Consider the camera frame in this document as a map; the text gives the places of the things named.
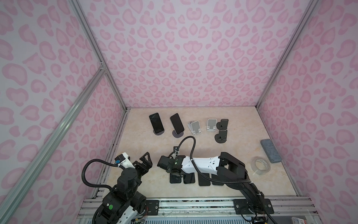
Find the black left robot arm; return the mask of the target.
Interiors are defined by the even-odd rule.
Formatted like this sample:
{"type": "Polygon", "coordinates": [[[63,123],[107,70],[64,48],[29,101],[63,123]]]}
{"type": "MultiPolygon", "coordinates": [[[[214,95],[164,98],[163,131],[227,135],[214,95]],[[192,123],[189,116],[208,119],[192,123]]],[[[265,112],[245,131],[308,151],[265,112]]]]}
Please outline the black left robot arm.
{"type": "Polygon", "coordinates": [[[97,188],[107,188],[109,193],[103,198],[95,211],[93,224],[130,224],[137,215],[145,214],[146,197],[138,192],[141,178],[152,168],[153,163],[147,152],[139,161],[130,162],[128,155],[123,153],[115,158],[115,163],[96,160],[102,164],[122,169],[117,184],[113,187],[102,184],[97,188]]]}

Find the black round stand front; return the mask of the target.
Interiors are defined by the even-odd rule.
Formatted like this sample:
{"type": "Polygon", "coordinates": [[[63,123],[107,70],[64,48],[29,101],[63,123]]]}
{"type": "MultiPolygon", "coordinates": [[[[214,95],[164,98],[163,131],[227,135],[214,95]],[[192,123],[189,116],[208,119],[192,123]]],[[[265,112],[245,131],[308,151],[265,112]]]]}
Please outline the black round stand front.
{"type": "Polygon", "coordinates": [[[214,139],[219,144],[225,143],[227,141],[227,130],[220,130],[214,139]]]}

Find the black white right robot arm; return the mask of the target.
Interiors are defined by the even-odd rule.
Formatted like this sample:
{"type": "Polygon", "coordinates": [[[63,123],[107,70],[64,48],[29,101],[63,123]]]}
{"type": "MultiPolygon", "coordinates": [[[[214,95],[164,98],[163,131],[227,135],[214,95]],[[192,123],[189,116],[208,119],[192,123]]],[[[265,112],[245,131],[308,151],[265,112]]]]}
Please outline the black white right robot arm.
{"type": "Polygon", "coordinates": [[[240,191],[245,198],[234,200],[236,214],[274,214],[271,201],[251,182],[245,164],[229,153],[193,159],[184,155],[163,155],[157,166],[170,174],[170,183],[195,183],[197,175],[200,186],[226,185],[240,191]]]}

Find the silver folding phone stand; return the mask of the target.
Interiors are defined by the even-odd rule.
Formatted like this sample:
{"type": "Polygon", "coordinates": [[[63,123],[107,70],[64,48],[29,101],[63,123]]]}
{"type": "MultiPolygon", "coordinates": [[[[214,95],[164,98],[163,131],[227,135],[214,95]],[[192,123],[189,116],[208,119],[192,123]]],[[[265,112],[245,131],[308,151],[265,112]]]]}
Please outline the silver folding phone stand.
{"type": "Polygon", "coordinates": [[[208,119],[207,121],[207,131],[215,132],[216,131],[217,119],[208,119]]]}

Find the purple edged black phone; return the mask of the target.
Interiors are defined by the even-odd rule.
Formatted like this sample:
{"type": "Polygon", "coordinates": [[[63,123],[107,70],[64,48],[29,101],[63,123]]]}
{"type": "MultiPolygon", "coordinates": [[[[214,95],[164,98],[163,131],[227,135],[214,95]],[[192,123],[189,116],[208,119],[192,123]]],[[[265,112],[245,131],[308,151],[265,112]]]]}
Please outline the purple edged black phone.
{"type": "Polygon", "coordinates": [[[212,182],[212,185],[215,185],[215,186],[223,186],[224,183],[221,182],[221,181],[214,181],[214,182],[212,182]]]}

